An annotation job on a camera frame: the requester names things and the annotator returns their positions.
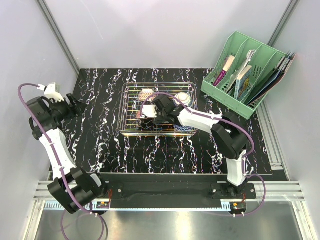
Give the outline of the pink floral pattern bowl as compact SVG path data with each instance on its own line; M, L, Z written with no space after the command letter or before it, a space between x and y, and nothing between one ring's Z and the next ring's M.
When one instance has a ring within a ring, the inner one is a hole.
M140 111L138 111L137 113L136 113L136 117L135 117L136 119L141 119L141 113L140 113Z

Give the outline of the blue orange ceramic bowl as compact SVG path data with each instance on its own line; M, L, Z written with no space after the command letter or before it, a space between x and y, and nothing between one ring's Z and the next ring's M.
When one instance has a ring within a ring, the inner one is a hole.
M192 98L188 93L179 92L174 97L175 98L173 99L173 102L174 102L175 106L178 106L178 105L181 104L179 101L177 101L177 99L180 100L187 107L191 107L192 106Z

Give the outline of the red patterned ceramic bowl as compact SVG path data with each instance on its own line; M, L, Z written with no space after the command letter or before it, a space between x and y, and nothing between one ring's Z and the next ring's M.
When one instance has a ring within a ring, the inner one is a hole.
M137 100L140 102L144 102L149 96L153 95L155 92L153 89L143 88L137 97Z

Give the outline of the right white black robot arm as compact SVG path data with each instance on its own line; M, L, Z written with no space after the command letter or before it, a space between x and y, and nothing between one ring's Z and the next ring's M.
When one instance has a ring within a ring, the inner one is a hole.
M243 129L233 113L225 115L209 114L192 109L184 104L176 104L166 95L159 95L153 103L156 119L181 128L194 128L213 136L218 153L227 163L227 183L221 188L221 196L244 198L247 177L243 158L247 156L249 134Z

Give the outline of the metal wire dish rack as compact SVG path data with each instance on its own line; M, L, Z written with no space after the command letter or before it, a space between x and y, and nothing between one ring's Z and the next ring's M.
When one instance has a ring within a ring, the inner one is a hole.
M120 98L117 130L125 137L192 137L197 129L164 120L153 98L143 103L157 92L172 96L184 94L180 100L186 103L189 99L188 106L198 109L197 87L192 82L125 83Z

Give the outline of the blue zigzag pattern bowl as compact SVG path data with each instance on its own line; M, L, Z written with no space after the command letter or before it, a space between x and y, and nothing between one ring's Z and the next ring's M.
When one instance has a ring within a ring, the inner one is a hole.
M179 131L179 132L197 131L196 128L190 127L190 126L180 126L180 125L174 124L173 127L176 131Z

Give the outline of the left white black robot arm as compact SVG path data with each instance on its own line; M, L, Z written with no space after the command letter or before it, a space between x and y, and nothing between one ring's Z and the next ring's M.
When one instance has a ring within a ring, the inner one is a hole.
M49 193L74 214L108 193L108 186L98 173L87 173L75 165L68 150L63 122L81 116L87 105L71 93L63 100L35 97L26 104L31 113L29 125L33 137L44 146L52 167L53 182Z

